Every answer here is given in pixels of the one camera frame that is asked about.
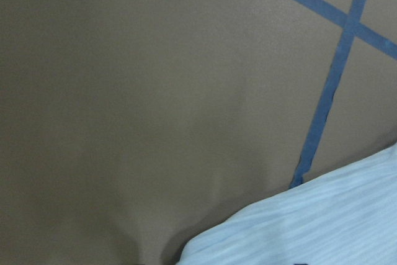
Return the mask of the light blue button shirt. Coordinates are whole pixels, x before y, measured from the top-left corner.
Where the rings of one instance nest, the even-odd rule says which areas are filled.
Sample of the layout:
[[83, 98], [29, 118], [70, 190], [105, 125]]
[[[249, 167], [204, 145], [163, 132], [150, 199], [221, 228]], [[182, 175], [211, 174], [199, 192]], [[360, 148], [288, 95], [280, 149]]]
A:
[[395, 264], [396, 147], [248, 205], [181, 264]]

